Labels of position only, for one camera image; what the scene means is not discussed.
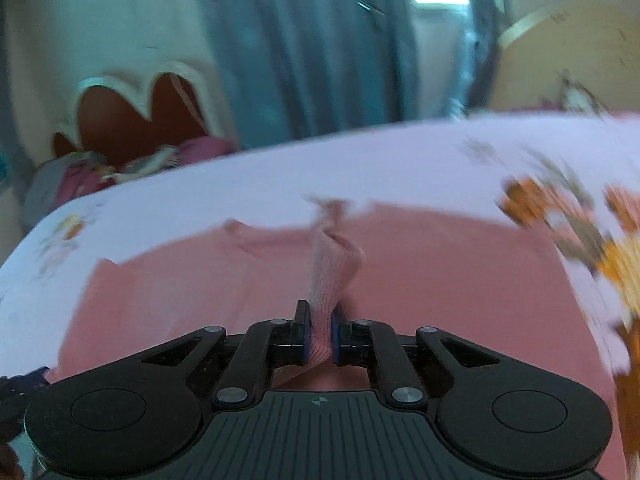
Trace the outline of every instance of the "brown headboard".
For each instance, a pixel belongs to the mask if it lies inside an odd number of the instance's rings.
[[[151,119],[147,120],[115,89],[86,86],[77,100],[75,117],[81,145],[76,147],[67,136],[55,134],[55,155],[91,150],[103,154],[108,164],[120,166],[152,154],[163,144],[177,145],[207,135],[196,92],[180,75],[160,73],[149,99]]]

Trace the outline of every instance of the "pink cloth held by gripper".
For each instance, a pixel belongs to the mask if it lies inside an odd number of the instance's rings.
[[[366,257],[359,270],[357,248]],[[260,320],[290,318],[296,301],[307,298],[313,363],[321,364],[284,370],[277,383],[304,371],[283,387],[367,388],[364,370],[327,361],[328,317],[343,293],[350,319],[379,320],[404,334],[440,327],[584,384],[617,419],[613,380],[546,230],[387,205],[340,225],[329,218],[312,229],[260,230],[236,223],[121,265],[100,261],[49,379],[203,326],[241,333]],[[625,478],[617,424],[598,472],[607,480]]]

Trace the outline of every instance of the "metal screw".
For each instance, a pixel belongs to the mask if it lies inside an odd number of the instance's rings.
[[[402,388],[396,388],[391,393],[391,396],[398,402],[409,404],[411,402],[418,402],[422,400],[423,394],[418,388],[408,388],[403,386]]]
[[[220,402],[226,402],[227,404],[235,404],[236,402],[242,402],[245,400],[249,394],[246,390],[242,388],[236,388],[235,386],[230,386],[228,388],[222,388],[218,393],[216,393],[216,398]]]

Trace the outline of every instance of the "triangular cutout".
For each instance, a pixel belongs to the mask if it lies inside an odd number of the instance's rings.
[[[500,360],[454,339],[443,339],[442,345],[465,368],[497,365]]]
[[[187,355],[193,351],[201,338],[194,337],[180,343],[179,345],[169,348],[164,352],[147,357],[142,362],[149,365],[158,366],[177,366],[187,358]]]

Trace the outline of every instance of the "scalloped headboard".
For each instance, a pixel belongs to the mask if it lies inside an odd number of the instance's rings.
[[[206,95],[200,75],[183,64],[159,70],[142,91],[112,76],[87,79],[72,104],[72,120],[53,137],[54,153],[91,150],[120,166],[163,144],[220,134],[219,128],[207,127],[217,121],[203,114],[200,99]]]

